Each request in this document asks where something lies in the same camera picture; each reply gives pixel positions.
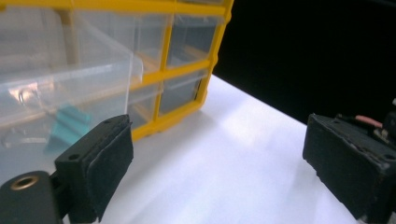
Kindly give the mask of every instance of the clear plastic bin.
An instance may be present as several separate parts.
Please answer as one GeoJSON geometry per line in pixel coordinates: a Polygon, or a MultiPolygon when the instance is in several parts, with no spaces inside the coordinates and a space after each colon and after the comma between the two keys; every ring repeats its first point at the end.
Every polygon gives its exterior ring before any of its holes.
{"type": "Polygon", "coordinates": [[[201,4],[209,4],[209,5],[222,5],[224,0],[178,0],[178,2],[201,3],[201,4]]]}
{"type": "Polygon", "coordinates": [[[155,101],[161,92],[159,84],[130,91],[128,114],[133,130],[153,120],[155,101]]]}
{"type": "Polygon", "coordinates": [[[207,77],[207,70],[199,70],[183,77],[165,80],[161,96],[160,115],[167,114],[195,100],[201,79],[207,77]]]}
{"type": "Polygon", "coordinates": [[[53,160],[126,113],[131,51],[87,22],[43,8],[0,12],[0,184],[53,160]]]}
{"type": "Polygon", "coordinates": [[[167,15],[78,11],[76,15],[142,59],[144,72],[160,69],[167,15]]]}
{"type": "Polygon", "coordinates": [[[176,15],[168,52],[168,67],[199,62],[208,57],[218,17],[176,15]]]}

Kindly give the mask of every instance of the white surface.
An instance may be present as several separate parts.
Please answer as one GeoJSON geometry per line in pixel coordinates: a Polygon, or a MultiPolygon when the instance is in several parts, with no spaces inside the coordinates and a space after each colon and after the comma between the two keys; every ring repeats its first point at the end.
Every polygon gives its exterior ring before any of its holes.
{"type": "Polygon", "coordinates": [[[303,160],[304,124],[217,77],[208,91],[134,144],[102,223],[356,223],[303,160]]]}

